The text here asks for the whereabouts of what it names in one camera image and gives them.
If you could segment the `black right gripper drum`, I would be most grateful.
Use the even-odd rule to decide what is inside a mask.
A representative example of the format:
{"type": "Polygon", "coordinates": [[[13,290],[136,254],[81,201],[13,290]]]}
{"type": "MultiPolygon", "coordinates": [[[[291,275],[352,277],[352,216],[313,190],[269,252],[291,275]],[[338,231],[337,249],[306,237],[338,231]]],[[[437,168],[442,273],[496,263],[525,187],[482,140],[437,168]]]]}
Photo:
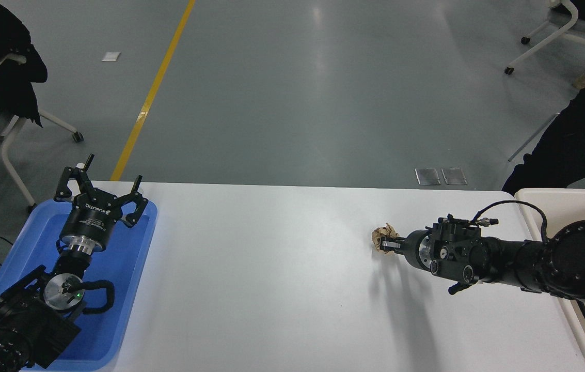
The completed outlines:
{"type": "Polygon", "coordinates": [[[406,261],[417,269],[431,268],[431,233],[427,230],[413,231],[405,240],[406,261]]]}

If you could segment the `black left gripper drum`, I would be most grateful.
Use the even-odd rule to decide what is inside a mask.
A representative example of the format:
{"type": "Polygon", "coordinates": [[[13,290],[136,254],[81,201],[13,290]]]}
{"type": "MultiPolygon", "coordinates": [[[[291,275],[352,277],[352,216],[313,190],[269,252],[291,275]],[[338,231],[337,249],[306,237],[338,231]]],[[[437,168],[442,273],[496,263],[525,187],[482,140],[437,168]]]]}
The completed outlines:
{"type": "Polygon", "coordinates": [[[100,189],[77,195],[59,238],[70,244],[75,237],[85,237],[96,243],[95,248],[106,248],[122,216],[117,199],[116,195],[100,189]]]}

